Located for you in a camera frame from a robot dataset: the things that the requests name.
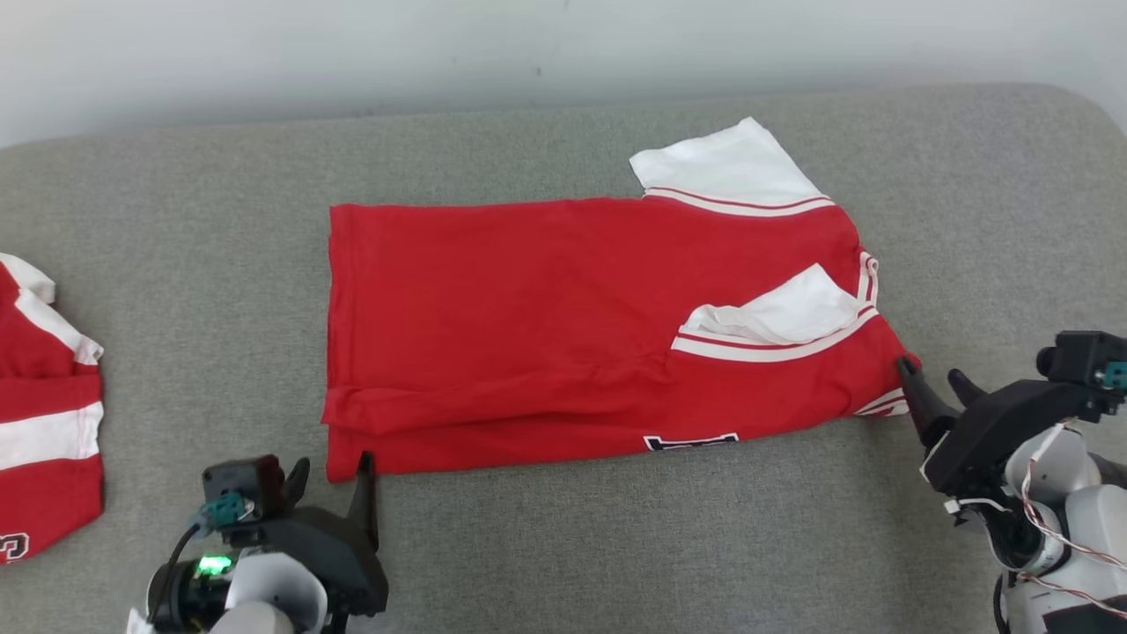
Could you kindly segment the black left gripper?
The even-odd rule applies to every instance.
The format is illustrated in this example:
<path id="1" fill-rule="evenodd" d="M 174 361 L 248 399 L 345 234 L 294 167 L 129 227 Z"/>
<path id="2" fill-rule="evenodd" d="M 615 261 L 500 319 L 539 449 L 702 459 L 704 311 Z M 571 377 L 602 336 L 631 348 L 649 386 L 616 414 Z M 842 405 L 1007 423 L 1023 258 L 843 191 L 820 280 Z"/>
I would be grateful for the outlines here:
<path id="1" fill-rule="evenodd" d="M 233 529 L 233 546 L 266 550 L 295 559 L 321 581 L 331 614 L 375 616 L 387 610 L 390 586 L 378 557 L 378 461 L 363 450 L 356 466 L 349 514 L 298 506 L 307 493 L 311 461 L 301 457 L 279 489 L 281 515 Z"/>

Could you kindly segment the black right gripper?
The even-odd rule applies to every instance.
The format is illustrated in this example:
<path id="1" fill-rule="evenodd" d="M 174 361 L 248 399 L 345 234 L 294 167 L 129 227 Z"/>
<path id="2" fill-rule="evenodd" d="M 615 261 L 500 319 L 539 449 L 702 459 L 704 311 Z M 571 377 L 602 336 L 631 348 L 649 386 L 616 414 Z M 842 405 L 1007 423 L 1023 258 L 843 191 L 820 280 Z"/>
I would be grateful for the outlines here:
<path id="1" fill-rule="evenodd" d="M 917 361 L 896 360 L 902 392 L 919 441 L 928 449 L 923 475 L 937 492 L 962 497 L 986 481 L 986 473 L 1053 425 L 1079 417 L 1086 407 L 1086 387 L 1039 379 L 1019 379 L 987 393 L 962 370 L 947 373 L 947 384 L 966 409 L 947 405 Z"/>

